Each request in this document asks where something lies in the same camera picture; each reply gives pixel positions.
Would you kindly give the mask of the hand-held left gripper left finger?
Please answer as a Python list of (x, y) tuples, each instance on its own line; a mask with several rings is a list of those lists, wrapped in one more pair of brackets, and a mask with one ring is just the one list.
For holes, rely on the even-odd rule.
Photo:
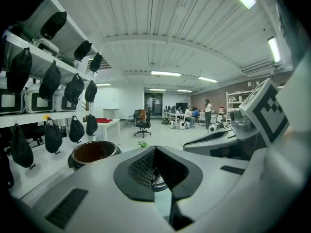
[(87, 164), (54, 185), (33, 207), (21, 202), (20, 209), (40, 233), (170, 233), (154, 202), (131, 200), (113, 178), (120, 163), (146, 150)]

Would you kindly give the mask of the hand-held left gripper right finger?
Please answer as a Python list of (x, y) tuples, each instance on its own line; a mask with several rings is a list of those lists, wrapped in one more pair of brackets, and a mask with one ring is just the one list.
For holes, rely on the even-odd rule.
[(177, 168), (171, 220), (158, 233), (265, 233), (303, 188), (303, 147), (272, 145), (249, 161), (157, 148)]

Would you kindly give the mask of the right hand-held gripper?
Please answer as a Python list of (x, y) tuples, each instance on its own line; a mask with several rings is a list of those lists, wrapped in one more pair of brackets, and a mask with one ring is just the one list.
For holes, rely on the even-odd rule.
[(266, 146), (270, 146), (289, 126), (276, 99), (277, 93), (276, 84), (270, 78), (266, 79), (230, 112), (231, 127), (194, 139), (184, 144), (183, 151), (217, 158), (248, 159), (241, 141), (257, 134), (261, 135)]

